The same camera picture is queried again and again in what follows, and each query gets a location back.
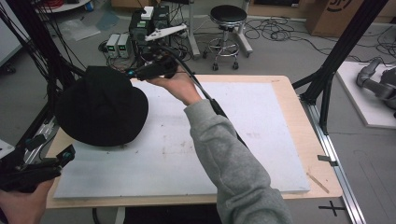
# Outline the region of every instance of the sleeve cuff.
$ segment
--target sleeve cuff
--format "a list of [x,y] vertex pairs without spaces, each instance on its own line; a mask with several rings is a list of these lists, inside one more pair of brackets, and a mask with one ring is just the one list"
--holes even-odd
[[213,110],[212,105],[207,99],[204,99],[193,105],[187,106],[184,109],[184,112],[186,113],[187,118],[189,119],[191,127],[195,127],[199,123],[216,116],[216,113]]

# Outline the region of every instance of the gray sleeve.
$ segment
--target gray sleeve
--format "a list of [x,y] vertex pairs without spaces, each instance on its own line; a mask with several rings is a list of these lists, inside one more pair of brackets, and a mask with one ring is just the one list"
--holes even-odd
[[191,137],[201,164],[218,188],[222,223],[291,223],[279,190],[251,152],[236,138],[231,122],[208,100],[186,107]]

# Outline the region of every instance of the black stool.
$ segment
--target black stool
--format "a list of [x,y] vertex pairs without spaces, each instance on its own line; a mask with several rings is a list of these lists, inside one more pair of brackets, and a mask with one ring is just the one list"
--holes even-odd
[[203,53],[203,58],[207,57],[209,50],[216,53],[215,62],[213,63],[214,71],[219,70],[218,57],[234,57],[233,69],[238,69],[239,65],[236,57],[239,53],[239,45],[235,41],[228,39],[228,34],[233,31],[234,27],[244,23],[247,16],[247,13],[242,8],[228,5],[214,7],[210,11],[210,20],[218,24],[220,30],[223,31],[223,37],[209,41]]

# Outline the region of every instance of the gray floor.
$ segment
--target gray floor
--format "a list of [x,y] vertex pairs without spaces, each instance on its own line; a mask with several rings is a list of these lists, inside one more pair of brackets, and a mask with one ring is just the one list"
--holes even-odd
[[[113,14],[108,14],[108,7],[98,8],[88,13],[76,9],[68,13],[60,13],[59,22],[81,19],[85,25],[95,25],[102,18],[112,18],[114,25],[102,23],[101,34],[80,41],[67,40],[69,47],[76,53],[82,63],[87,65],[105,65],[103,54],[98,51],[98,45],[107,40],[112,33],[128,31],[129,14],[117,12],[119,20],[113,20]],[[196,19],[196,27],[206,21],[207,17]],[[305,31],[304,24],[299,21],[289,21],[288,25],[297,31]],[[195,33],[218,33],[216,25],[205,22],[203,28]],[[360,44],[372,46],[377,44],[378,35],[389,28],[389,25],[374,24],[361,39]],[[258,35],[247,33],[249,37]],[[309,39],[319,49],[330,49],[334,42],[299,33],[294,34]],[[391,28],[382,35],[383,41],[392,43],[396,30]],[[205,42],[214,38],[213,35],[196,36],[201,51]],[[59,45],[59,39],[53,39]],[[305,41],[271,41],[262,36],[249,39],[254,52],[249,58],[241,54],[238,58],[239,69],[232,69],[232,59],[219,61],[219,71],[212,70],[213,56],[207,59],[189,60],[187,65],[197,74],[228,74],[228,75],[283,75],[291,82],[297,81],[317,71],[326,59],[326,55]],[[395,58],[379,52],[375,48],[357,46],[351,52],[363,61],[381,56],[386,63]],[[35,68],[29,56],[21,51],[10,60],[17,69],[15,74],[0,74],[0,138],[15,145],[27,129],[38,111],[46,103],[46,82]],[[355,107],[348,99],[345,90],[337,77],[332,86],[332,99],[329,111],[329,133],[336,148],[349,183],[355,193],[364,218],[367,223],[396,223],[396,130],[366,128]],[[331,199],[334,206],[343,207],[340,199]],[[349,223],[345,211],[337,211],[337,216],[331,210],[318,209],[319,206],[330,205],[329,200],[292,200],[288,201],[296,223]],[[114,222],[117,208],[100,208],[99,218],[102,223]],[[42,223],[93,223],[91,209],[56,209],[48,210]]]

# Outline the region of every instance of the table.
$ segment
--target table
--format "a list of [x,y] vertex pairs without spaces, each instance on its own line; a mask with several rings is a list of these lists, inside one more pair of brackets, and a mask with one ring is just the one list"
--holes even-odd
[[[316,134],[298,100],[293,87],[287,77],[283,76],[197,76],[202,82],[263,82],[271,83],[277,100],[282,109],[285,121],[290,128],[290,135],[297,148],[298,154],[306,172],[311,190],[307,193],[282,194],[288,199],[309,198],[337,198],[343,191],[333,168],[326,161],[319,161],[318,155],[324,155],[323,149]],[[55,157],[73,139],[62,129],[57,133],[49,148],[47,157]],[[59,182],[49,191],[48,208],[70,207],[99,207],[99,206],[140,206],[164,204],[199,204],[215,203],[216,195],[183,195],[183,196],[141,196],[141,197],[114,197],[114,198],[86,198],[86,199],[54,199],[53,194]]]

